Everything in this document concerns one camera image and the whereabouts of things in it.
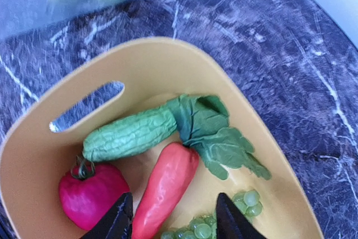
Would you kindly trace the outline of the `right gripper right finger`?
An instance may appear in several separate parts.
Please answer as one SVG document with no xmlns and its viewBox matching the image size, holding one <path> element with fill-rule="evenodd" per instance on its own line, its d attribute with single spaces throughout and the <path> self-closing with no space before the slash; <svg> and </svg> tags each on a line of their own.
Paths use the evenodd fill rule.
<svg viewBox="0 0 358 239">
<path fill-rule="evenodd" d="M 218 239 L 265 239 L 246 219 L 226 193 L 216 200 L 216 237 Z"/>
</svg>

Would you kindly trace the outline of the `green toy grapes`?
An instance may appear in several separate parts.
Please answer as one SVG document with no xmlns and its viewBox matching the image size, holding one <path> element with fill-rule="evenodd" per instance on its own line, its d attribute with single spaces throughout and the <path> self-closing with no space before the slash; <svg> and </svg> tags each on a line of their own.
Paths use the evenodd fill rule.
<svg viewBox="0 0 358 239">
<path fill-rule="evenodd" d="M 193 218 L 188 226 L 161 233 L 161 238 L 265 238 L 252 225 L 263 205 L 256 190 L 240 191 L 231 199 L 220 193 L 211 215 Z"/>
</svg>

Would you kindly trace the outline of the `red toy apple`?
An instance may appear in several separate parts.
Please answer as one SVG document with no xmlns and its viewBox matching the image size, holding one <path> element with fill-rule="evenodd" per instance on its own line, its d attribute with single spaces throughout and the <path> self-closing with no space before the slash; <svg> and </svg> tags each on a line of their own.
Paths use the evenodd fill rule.
<svg viewBox="0 0 358 239">
<path fill-rule="evenodd" d="M 61 178 L 58 190 L 64 213 L 85 231 L 91 230 L 118 198 L 130 191 L 116 166 L 95 164 L 80 156 Z"/>
</svg>

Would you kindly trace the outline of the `green toy leafy vegetable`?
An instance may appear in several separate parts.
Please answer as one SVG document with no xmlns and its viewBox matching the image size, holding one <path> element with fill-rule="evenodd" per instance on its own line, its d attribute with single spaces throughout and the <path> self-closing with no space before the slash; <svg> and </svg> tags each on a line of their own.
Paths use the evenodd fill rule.
<svg viewBox="0 0 358 239">
<path fill-rule="evenodd" d="M 215 95 L 181 95 L 166 102 L 177 122 L 183 145 L 194 149 L 217 178 L 229 177 L 227 168 L 248 168 L 257 177 L 271 172 L 253 155 L 252 143 L 229 124 L 229 112 Z"/>
</svg>

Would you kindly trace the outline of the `green toy cucumber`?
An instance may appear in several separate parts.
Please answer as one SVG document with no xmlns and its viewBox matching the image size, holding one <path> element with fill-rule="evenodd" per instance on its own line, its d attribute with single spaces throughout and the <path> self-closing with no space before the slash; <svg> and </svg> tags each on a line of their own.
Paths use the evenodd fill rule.
<svg viewBox="0 0 358 239">
<path fill-rule="evenodd" d="M 82 154 L 92 162 L 136 156 L 167 139 L 176 129 L 171 111 L 160 106 L 94 130 L 85 138 Z"/>
</svg>

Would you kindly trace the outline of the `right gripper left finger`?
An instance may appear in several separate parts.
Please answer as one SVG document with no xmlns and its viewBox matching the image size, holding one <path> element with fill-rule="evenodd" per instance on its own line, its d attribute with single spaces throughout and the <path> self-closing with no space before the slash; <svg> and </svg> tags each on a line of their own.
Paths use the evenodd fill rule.
<svg viewBox="0 0 358 239">
<path fill-rule="evenodd" d="M 133 196 L 124 193 L 100 221 L 81 239 L 131 238 L 133 222 Z"/>
</svg>

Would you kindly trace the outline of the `orange toy carrot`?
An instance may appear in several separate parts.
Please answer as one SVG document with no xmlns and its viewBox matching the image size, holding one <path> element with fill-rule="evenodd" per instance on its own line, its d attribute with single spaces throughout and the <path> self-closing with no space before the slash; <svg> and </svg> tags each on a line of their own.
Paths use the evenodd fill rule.
<svg viewBox="0 0 358 239">
<path fill-rule="evenodd" d="M 133 219 L 132 238 L 153 238 L 192 182 L 198 153 L 179 142 L 161 151 Z"/>
</svg>

